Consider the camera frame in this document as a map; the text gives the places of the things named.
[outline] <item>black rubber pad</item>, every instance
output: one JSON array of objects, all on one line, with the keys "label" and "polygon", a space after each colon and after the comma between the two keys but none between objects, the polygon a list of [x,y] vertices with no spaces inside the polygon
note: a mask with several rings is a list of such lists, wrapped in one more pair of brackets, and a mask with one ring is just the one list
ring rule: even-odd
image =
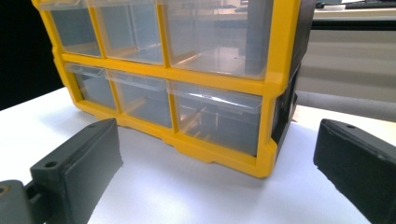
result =
[{"label": "black rubber pad", "polygon": [[113,175],[122,166],[117,122],[81,130],[31,168],[35,188],[48,196],[46,223],[87,223]]},{"label": "black rubber pad", "polygon": [[324,119],[314,164],[372,223],[396,223],[396,147]]}]

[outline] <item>black side panel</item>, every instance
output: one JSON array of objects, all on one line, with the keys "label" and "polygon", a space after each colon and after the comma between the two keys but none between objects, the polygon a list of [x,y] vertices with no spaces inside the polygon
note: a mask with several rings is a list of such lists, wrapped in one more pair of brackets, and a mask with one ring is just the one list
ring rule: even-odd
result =
[{"label": "black side panel", "polygon": [[300,14],[297,21],[296,36],[290,66],[290,79],[299,67],[308,47],[309,34],[311,33],[316,0],[302,0]]},{"label": "black side panel", "polygon": [[324,119],[314,164],[373,223],[396,223],[396,147]]},{"label": "black side panel", "polygon": [[295,94],[295,86],[297,83],[300,66],[297,68],[298,69],[293,74],[289,86],[286,88],[285,92],[276,98],[271,138],[277,143],[278,155],[293,117],[295,107],[297,106],[297,94]]}]

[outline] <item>storage organizer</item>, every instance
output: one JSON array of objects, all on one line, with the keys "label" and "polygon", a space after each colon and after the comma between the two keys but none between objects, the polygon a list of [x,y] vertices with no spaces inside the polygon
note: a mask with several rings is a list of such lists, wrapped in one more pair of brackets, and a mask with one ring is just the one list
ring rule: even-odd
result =
[{"label": "storage organizer", "polygon": [[33,0],[76,107],[271,174],[315,0]]}]

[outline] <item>white surface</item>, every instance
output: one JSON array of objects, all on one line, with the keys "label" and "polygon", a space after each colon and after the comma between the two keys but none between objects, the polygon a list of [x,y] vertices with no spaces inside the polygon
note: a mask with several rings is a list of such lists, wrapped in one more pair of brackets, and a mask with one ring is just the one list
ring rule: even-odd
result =
[{"label": "white surface", "polygon": [[[66,89],[0,111],[0,180],[29,168],[96,118]],[[313,164],[318,130],[292,123],[273,174],[257,179],[119,128],[124,165],[90,223],[368,223]]]}]

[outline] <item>plastic bin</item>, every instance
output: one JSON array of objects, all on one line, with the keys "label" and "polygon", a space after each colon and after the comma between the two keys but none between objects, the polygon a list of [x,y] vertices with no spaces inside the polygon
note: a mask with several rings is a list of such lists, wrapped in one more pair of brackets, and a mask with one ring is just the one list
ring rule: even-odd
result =
[{"label": "plastic bin", "polygon": [[49,10],[64,51],[99,57],[101,55],[87,6],[82,0],[41,1]]},{"label": "plastic bin", "polygon": [[255,156],[262,98],[172,81],[181,132]]},{"label": "plastic bin", "polygon": [[122,111],[132,117],[172,127],[166,83],[163,78],[109,70],[116,83]]},{"label": "plastic bin", "polygon": [[66,71],[73,73],[84,100],[115,109],[105,68],[67,63]]},{"label": "plastic bin", "polygon": [[261,79],[273,0],[162,0],[172,66]]},{"label": "plastic bin", "polygon": [[157,12],[151,0],[92,0],[106,56],[140,63],[162,63]]}]

